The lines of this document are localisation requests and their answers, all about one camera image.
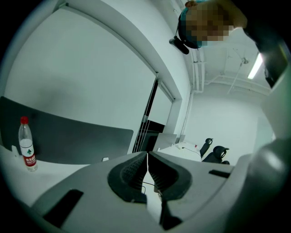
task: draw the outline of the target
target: ceiling light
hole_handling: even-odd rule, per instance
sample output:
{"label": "ceiling light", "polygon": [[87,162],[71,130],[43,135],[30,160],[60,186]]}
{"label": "ceiling light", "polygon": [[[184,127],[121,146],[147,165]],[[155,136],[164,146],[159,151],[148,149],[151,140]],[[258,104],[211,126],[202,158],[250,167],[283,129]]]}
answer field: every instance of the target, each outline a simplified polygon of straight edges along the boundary
{"label": "ceiling light", "polygon": [[253,79],[255,77],[262,63],[263,63],[263,59],[261,57],[261,54],[259,53],[258,57],[256,58],[256,62],[248,76],[249,79]]}

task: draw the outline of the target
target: desk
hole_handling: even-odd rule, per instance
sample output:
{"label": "desk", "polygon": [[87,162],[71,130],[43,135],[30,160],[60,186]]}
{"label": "desk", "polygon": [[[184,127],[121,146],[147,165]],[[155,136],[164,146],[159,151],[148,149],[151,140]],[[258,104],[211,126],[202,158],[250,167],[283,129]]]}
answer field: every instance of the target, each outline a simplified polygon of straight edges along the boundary
{"label": "desk", "polygon": [[29,207],[48,189],[87,165],[37,161],[35,172],[27,170],[22,156],[0,146],[0,168],[12,195]]}
{"label": "desk", "polygon": [[179,158],[201,162],[199,149],[195,147],[195,145],[187,143],[187,142],[177,143],[171,147],[167,147],[165,149],[159,150],[159,152],[176,156]]}

